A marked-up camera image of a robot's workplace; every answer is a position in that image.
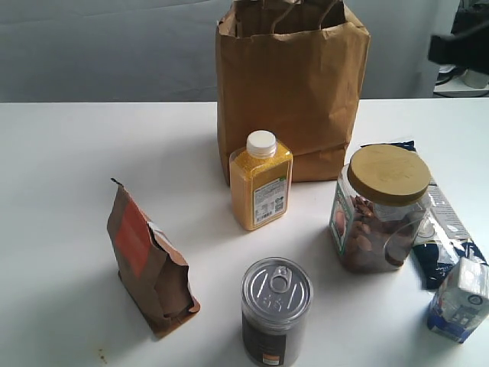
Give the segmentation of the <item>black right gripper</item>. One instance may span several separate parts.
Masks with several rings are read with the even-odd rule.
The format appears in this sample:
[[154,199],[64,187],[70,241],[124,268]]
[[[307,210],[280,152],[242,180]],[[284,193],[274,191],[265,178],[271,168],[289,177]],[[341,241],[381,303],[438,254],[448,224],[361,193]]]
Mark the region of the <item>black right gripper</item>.
[[433,34],[427,58],[488,75],[488,7],[462,8],[450,34]]

